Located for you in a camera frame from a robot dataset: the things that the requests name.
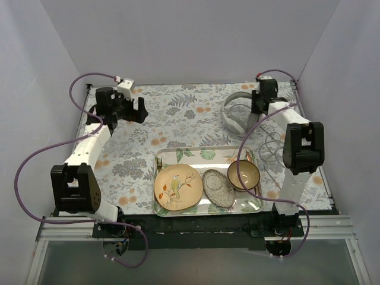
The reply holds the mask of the grey white headphones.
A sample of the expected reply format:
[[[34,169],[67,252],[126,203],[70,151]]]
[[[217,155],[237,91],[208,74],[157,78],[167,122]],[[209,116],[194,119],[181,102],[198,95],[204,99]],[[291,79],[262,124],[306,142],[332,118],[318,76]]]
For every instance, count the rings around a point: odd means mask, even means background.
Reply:
[[[251,112],[252,94],[238,91],[221,105],[224,127],[237,137],[244,137],[259,121],[260,115]]]

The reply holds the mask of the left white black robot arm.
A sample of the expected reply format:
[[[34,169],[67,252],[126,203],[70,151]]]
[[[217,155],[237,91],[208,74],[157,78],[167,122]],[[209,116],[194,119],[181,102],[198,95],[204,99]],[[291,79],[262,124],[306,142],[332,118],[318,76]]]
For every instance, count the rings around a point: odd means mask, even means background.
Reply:
[[[94,169],[120,120],[141,124],[148,116],[144,98],[138,98],[135,109],[130,94],[130,89],[96,89],[96,104],[87,115],[85,138],[78,142],[64,164],[55,165],[50,171],[56,209],[106,220],[106,230],[115,238],[126,232],[126,223],[118,217],[119,208],[102,198]]]

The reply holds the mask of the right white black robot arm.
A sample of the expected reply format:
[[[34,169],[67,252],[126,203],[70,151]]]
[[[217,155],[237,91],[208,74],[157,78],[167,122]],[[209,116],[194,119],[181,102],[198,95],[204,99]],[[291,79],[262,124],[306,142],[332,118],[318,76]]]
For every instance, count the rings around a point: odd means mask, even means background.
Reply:
[[[278,83],[272,77],[260,74],[256,81],[251,113],[274,120],[285,132],[282,159],[286,171],[280,196],[274,203],[278,215],[268,222],[270,232],[282,236],[290,229],[286,216],[299,212],[305,186],[324,162],[324,126],[305,119],[296,112],[294,103],[278,97]]]

